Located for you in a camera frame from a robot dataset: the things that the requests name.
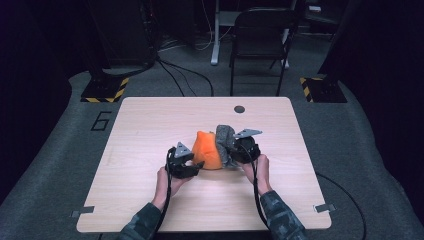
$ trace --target person's left hand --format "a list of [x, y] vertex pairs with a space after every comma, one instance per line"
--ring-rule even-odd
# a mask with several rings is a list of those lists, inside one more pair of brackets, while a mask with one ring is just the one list
[[[190, 181], [192, 178], [193, 177], [179, 179], [179, 178], [173, 177], [171, 181], [171, 197], [173, 197], [178, 192], [178, 190], [184, 183]], [[165, 167], [161, 167], [157, 174], [155, 196], [151, 202], [161, 211], [163, 207], [165, 206], [167, 189], [168, 189], [168, 173], [166, 172]]]

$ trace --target black stand base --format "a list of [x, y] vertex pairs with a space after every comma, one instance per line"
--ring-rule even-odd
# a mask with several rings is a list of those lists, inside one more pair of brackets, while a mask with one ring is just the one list
[[337, 82], [328, 83], [322, 78], [300, 78], [308, 102], [347, 103]]
[[105, 74], [102, 79], [92, 78], [81, 94], [81, 102], [117, 102], [124, 93], [127, 83], [126, 76]]

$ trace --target person's right hand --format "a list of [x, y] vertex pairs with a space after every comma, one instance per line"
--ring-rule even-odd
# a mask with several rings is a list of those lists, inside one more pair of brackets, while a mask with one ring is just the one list
[[[269, 183], [269, 159], [266, 155], [261, 154], [257, 160], [253, 162], [257, 166], [256, 178], [258, 179], [258, 191], [259, 195], [263, 195], [272, 190]], [[241, 168], [244, 170], [247, 179], [253, 183], [253, 168], [251, 163], [241, 164]]]
[[[171, 180], [171, 197], [173, 197], [178, 190], [181, 188], [181, 186], [190, 181], [191, 178], [172, 178]], [[151, 203], [155, 205], [159, 210], [162, 211], [162, 209], [165, 206], [166, 202], [166, 195], [168, 192], [168, 173], [165, 170], [165, 167], [161, 167], [157, 173], [157, 181], [156, 181], [156, 191], [155, 196], [153, 197], [153, 200]]]

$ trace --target patterned sleeve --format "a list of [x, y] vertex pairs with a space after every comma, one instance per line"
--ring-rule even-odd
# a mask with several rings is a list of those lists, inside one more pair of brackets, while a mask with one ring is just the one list
[[273, 239], [306, 240], [305, 227], [275, 191], [261, 196], [261, 204]]
[[161, 212], [151, 203], [147, 203], [119, 233], [117, 240], [152, 239]]

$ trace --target orange object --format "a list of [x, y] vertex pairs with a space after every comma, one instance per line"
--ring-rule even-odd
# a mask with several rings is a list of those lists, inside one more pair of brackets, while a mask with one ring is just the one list
[[193, 163], [197, 164], [205, 161], [203, 168], [208, 170], [222, 168], [221, 157], [216, 148], [215, 133], [198, 131], [191, 151], [194, 153]]

